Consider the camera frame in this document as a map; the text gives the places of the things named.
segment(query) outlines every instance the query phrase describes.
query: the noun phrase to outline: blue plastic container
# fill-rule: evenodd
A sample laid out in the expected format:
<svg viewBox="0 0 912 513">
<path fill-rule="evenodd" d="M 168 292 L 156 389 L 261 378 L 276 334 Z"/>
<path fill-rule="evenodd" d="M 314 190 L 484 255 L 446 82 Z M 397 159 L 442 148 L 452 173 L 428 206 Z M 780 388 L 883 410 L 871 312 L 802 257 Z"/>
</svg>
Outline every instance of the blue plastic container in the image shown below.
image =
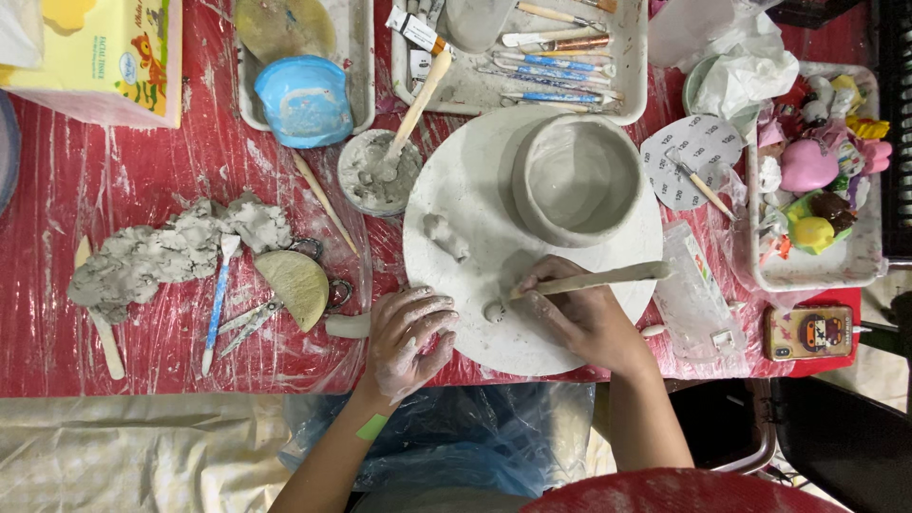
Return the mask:
<svg viewBox="0 0 912 513">
<path fill-rule="evenodd" d="M 345 72 L 317 56 L 289 57 L 267 66 L 254 83 L 275 137 L 291 148 L 342 141 L 354 128 Z"/>
</svg>

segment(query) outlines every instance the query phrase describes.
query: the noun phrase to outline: cartoon phone case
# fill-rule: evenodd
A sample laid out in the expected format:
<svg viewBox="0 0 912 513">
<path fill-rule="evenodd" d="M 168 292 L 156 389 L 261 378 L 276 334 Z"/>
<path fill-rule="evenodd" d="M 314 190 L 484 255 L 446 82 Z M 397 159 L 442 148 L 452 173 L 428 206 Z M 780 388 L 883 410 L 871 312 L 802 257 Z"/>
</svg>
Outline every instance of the cartoon phone case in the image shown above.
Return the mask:
<svg viewBox="0 0 912 513">
<path fill-rule="evenodd" d="M 852 352 L 852 309 L 798 307 L 765 313 L 765 352 L 773 361 L 846 356 Z"/>
</svg>

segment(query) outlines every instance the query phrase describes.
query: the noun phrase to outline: table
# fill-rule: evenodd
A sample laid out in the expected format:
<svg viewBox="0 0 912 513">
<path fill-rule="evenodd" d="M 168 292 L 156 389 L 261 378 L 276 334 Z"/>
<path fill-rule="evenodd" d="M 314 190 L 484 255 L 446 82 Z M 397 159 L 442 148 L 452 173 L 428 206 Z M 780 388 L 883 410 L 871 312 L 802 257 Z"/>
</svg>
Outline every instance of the table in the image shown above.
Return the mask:
<svg viewBox="0 0 912 513">
<path fill-rule="evenodd" d="M 395 130 L 405 105 L 392 93 L 389 78 L 390 34 L 383 20 L 390 0 L 377 0 L 377 108 L 374 128 Z M 372 275 L 370 295 L 406 285 L 402 262 L 401 219 L 352 215 L 341 200 L 333 177 L 341 145 L 303 151 L 339 210 L 350 220 L 356 238 L 369 241 L 370 260 L 359 271 L 358 260 L 331 227 L 304 180 L 296 173 L 289 150 L 268 132 L 256 131 L 240 118 L 235 94 L 237 70 L 231 43 L 231 0 L 184 0 L 183 118 L 176 131 L 137 131 L 86 125 L 62 114 L 14 99 L 23 132 L 19 184 L 0 216 L 0 397 L 111 395 L 191 392 L 340 393 L 360 372 L 365 347 L 360 340 L 329 338 L 322 323 L 307 334 L 286 312 L 270 319 L 212 374 L 200 374 L 201 338 L 212 304 L 215 277 L 162 285 L 155 299 L 132 305 L 130 319 L 114 328 L 127 377 L 114 382 L 107 372 L 87 312 L 66 296 L 79 239 L 93 247 L 124 226 L 161 225 L 198 196 L 227 203 L 249 188 L 265 202 L 285 207 L 294 233 L 316 236 L 326 244 L 321 264 L 331 277 L 357 282 Z M 865 64 L 867 5 L 853 8 L 819 31 L 784 27 L 783 40 L 799 59 Z M 684 116 L 680 105 L 683 75 L 677 70 L 649 71 L 647 111 L 627 127 L 639 144 L 669 122 Z M 426 114 L 412 135 L 427 158 L 469 118 Z M 747 359 L 738 369 L 690 365 L 675 361 L 668 340 L 649 341 L 668 377 L 804 375 L 841 367 L 853 356 L 775 363 L 761 356 L 760 318 L 765 304 L 741 287 L 710 237 L 723 227 L 721 214 L 704 205 L 672 213 L 666 221 L 687 219 L 710 268 L 728 299 L 748 303 L 741 312 L 748 334 Z M 834 290 L 823 302 L 839 301 L 860 308 L 858 289 Z M 231 319 L 265 301 L 268 287 L 258 277 L 249 251 L 229 282 L 223 319 Z M 360 312 L 350 301 L 343 313 Z M 639 327 L 660 322 L 649 306 Z M 227 343 L 219 339 L 217 349 Z M 607 371 L 584 367 L 545 378 L 551 381 L 603 381 Z M 495 372 L 456 355 L 428 385 L 465 385 L 529 381 Z"/>
</svg>

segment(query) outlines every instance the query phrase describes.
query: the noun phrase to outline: clay bowl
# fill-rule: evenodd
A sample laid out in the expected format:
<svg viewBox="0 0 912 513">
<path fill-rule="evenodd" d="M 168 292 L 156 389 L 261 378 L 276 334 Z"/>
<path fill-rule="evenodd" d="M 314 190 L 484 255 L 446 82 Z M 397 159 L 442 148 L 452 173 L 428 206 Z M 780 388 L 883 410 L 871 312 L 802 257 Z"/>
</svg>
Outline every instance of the clay bowl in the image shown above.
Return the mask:
<svg viewBox="0 0 912 513">
<path fill-rule="evenodd" d="M 536 127 L 513 161 L 513 198 L 526 227 L 546 243 L 607 241 L 642 194 L 639 152 L 605 116 L 564 114 Z"/>
</svg>

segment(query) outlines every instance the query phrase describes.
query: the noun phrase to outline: hand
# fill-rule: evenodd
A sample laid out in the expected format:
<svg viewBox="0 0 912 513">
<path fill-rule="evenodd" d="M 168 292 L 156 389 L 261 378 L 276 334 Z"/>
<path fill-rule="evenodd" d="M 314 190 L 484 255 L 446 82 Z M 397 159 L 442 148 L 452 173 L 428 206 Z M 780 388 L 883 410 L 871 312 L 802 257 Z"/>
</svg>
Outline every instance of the hand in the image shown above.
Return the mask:
<svg viewBox="0 0 912 513">
<path fill-rule="evenodd" d="M 453 299 L 433 293 L 430 287 L 419 287 L 377 300 L 370 312 L 367 368 L 356 393 L 380 396 L 392 406 L 421 388 L 450 361 L 456 342 L 452 331 L 440 337 L 432 353 L 419 354 L 434 333 L 459 319 L 452 310 Z"/>
<path fill-rule="evenodd" d="M 612 372 L 629 373 L 655 357 L 627 318 L 611 287 L 602 286 L 543 296 L 534 290 L 540 281 L 591 274 L 555 255 L 539 260 L 519 291 L 533 314 L 556 340 L 586 363 Z"/>
</svg>

